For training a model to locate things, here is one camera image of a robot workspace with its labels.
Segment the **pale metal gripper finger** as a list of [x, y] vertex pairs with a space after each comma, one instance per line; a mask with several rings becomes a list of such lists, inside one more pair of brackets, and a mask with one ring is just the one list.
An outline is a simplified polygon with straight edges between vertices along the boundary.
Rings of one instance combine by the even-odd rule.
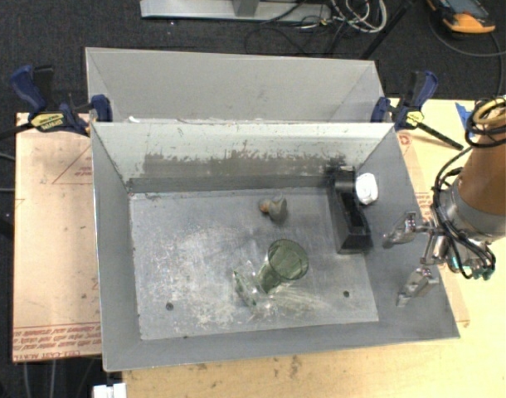
[[392, 229], [382, 236], [382, 247], [391, 249], [394, 245], [411, 242], [416, 234], [426, 232], [430, 226], [428, 221], [419, 222], [414, 211], [406, 211]]
[[404, 308], [414, 298], [426, 296], [440, 284], [439, 279], [428, 266], [421, 265], [408, 276], [397, 295], [397, 307]]

